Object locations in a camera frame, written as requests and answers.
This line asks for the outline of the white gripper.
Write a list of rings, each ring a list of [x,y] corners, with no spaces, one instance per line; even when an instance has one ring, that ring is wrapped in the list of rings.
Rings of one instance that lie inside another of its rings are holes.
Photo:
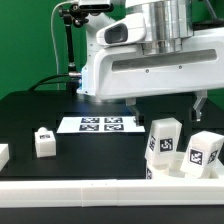
[[[93,78],[100,99],[126,99],[137,126],[144,125],[144,115],[136,97],[196,91],[191,119],[199,122],[206,90],[224,88],[224,28],[196,31],[175,53],[145,56],[137,44],[102,49]]]

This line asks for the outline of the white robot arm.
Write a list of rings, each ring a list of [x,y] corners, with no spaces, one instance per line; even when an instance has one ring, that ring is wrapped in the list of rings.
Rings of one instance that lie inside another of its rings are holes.
[[[78,92],[124,99],[139,125],[138,97],[193,92],[191,118],[200,120],[207,92],[224,87],[224,19],[194,23],[192,0],[126,0],[126,16],[115,21],[105,15],[114,4],[78,1],[89,20]]]

